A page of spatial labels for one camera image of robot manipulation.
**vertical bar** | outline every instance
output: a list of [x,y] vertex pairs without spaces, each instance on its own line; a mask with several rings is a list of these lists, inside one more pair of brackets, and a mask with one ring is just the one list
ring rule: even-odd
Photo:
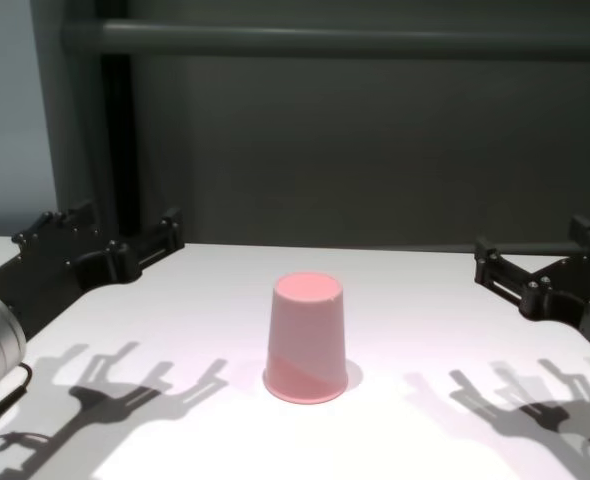
[[[128,0],[96,0],[98,17],[128,18]],[[129,55],[102,55],[104,103],[119,233],[141,231],[137,132]]]

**white table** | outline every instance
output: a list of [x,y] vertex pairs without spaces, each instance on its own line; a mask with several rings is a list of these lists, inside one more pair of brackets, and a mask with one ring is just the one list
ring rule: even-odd
[[[14,253],[0,238],[0,264]],[[302,270],[345,289],[351,388],[314,406],[261,381],[272,285]],[[29,343],[34,383],[0,434],[52,440],[17,435],[0,478],[590,479],[590,345],[473,271],[470,255],[189,245]]]

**metal pipe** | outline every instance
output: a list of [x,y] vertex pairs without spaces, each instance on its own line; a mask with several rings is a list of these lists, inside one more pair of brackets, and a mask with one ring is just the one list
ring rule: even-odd
[[[569,257],[584,250],[572,242],[559,243],[500,243],[497,249],[505,255],[541,255],[555,257]],[[333,248],[356,248],[361,250],[393,250],[405,252],[439,252],[439,253],[474,253],[475,244],[459,245],[355,245]]]
[[590,33],[379,32],[106,20],[68,24],[69,52],[321,58],[590,61]]

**gray wall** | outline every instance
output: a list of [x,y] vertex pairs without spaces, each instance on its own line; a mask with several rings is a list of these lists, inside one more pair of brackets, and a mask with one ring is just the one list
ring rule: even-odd
[[[590,30],[590,2],[133,3],[204,25]],[[195,241],[559,242],[590,217],[590,63],[140,57],[134,71],[148,218],[179,203]]]
[[29,2],[0,1],[0,234],[56,206]]

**upside-down cup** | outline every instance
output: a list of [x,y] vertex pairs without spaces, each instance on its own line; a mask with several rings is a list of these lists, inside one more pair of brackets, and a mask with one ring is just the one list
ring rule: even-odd
[[315,404],[348,384],[342,285],[322,273],[293,273],[273,289],[264,384],[291,403]]

